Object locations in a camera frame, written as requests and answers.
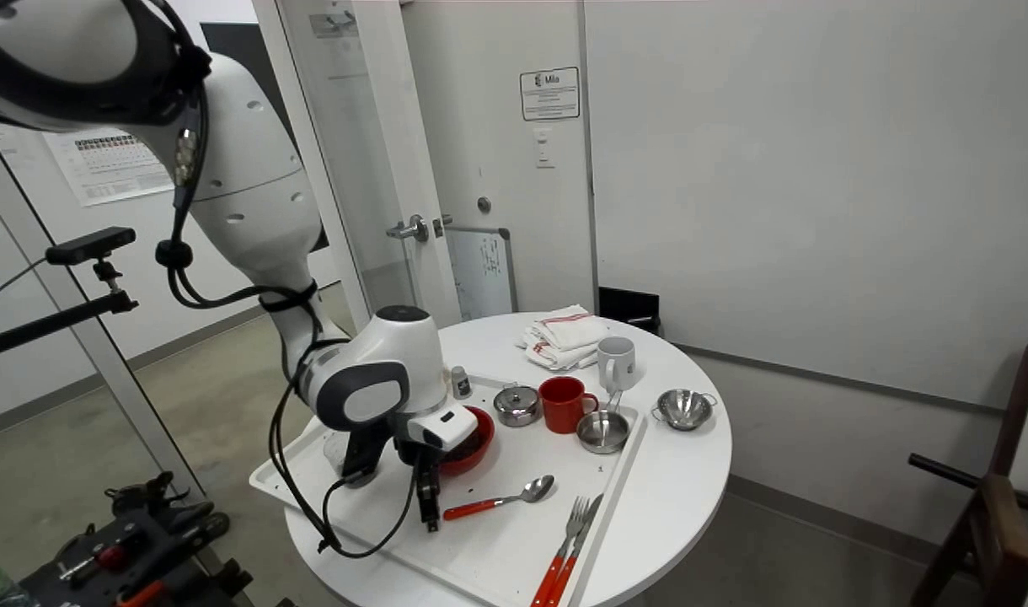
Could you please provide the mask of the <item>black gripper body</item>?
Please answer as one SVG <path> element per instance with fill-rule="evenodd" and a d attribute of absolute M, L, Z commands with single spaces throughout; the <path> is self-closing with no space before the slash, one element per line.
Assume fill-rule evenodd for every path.
<path fill-rule="evenodd" d="M 466 406 L 438 406 L 433 413 L 411 413 L 404 417 L 398 451 L 438 451 L 448 455 L 462 450 L 478 428 L 478 417 Z"/>

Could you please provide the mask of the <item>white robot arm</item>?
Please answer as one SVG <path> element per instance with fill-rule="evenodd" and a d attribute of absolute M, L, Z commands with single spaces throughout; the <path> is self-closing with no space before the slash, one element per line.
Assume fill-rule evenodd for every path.
<path fill-rule="evenodd" d="M 157 247 L 171 296 L 197 306 L 188 229 L 248 275 L 279 336 L 291 392 L 347 437 L 341 479 L 411 469 L 438 523 L 438 463 L 476 437 L 448 399 L 438 323 L 391 304 L 347 335 L 314 306 L 322 214 L 305 163 L 257 76 L 206 52 L 171 0 L 0 0 L 0 121 L 31 130 L 117 129 L 171 180 L 171 229 Z"/>

